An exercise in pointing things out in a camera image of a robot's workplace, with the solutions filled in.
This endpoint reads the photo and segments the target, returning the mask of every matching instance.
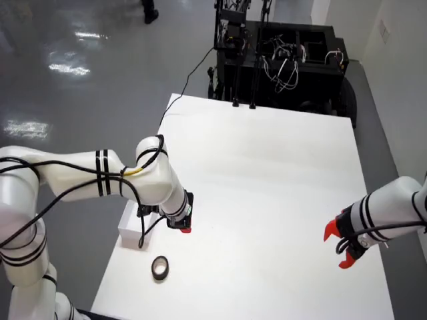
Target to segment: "robotic arm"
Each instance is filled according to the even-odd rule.
[[[427,181],[400,177],[342,210],[325,229],[324,240],[342,240],[337,253],[346,252],[340,267],[347,269],[371,246],[427,227]]]
[[[59,200],[122,195],[137,201],[140,209],[149,208],[139,214],[156,209],[167,218],[168,227],[190,232],[192,194],[184,190],[169,164],[163,136],[142,140],[136,162],[135,168],[127,168],[114,151],[106,149],[58,155],[25,147],[1,148],[0,257],[10,282],[26,288],[49,274],[45,225],[37,218],[42,214],[35,212],[41,183],[57,196],[43,214]]]

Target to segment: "black tape roll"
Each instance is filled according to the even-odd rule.
[[[155,268],[161,264],[165,265],[165,270],[162,273],[156,273]],[[167,277],[167,274],[169,273],[169,261],[165,256],[160,255],[154,259],[153,263],[151,264],[151,273],[153,274],[153,278],[156,280],[163,280]]]

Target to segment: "black shoe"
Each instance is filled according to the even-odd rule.
[[[154,9],[150,14],[145,14],[144,22],[146,25],[149,25],[151,22],[156,20],[159,17],[159,11]]]

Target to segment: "white wall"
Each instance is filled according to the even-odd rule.
[[[312,8],[312,23],[314,25],[324,25],[328,15],[331,0],[314,0]]]
[[[348,55],[361,61],[381,0],[331,0],[326,25],[334,27],[335,35],[344,38]]]
[[[399,175],[427,171],[427,1],[383,0],[363,65]],[[380,20],[390,32],[384,43]],[[427,235],[420,242],[427,258]]]
[[[252,0],[251,7],[246,13],[246,20],[249,21],[261,21],[261,9],[263,0]],[[273,21],[274,9],[276,8],[276,0],[273,0],[272,6],[270,7],[270,16],[268,19]]]

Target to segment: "shiny floor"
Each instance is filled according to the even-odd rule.
[[[275,20],[309,23],[312,1],[278,0]],[[155,4],[158,21],[144,25],[139,0],[0,0],[0,146],[57,153],[110,148],[134,163],[137,143],[157,132],[171,93],[181,91],[213,43],[213,0]],[[214,64],[211,54],[187,94],[206,96],[206,70]],[[397,172],[362,66],[352,62],[347,76],[359,102],[355,134],[373,191]],[[42,187],[39,208],[52,197]],[[78,308],[91,308],[124,205],[120,197],[59,203],[45,218],[58,289]],[[416,236],[392,241],[382,256],[396,319],[424,318],[427,266]],[[9,288],[0,271],[0,319]]]

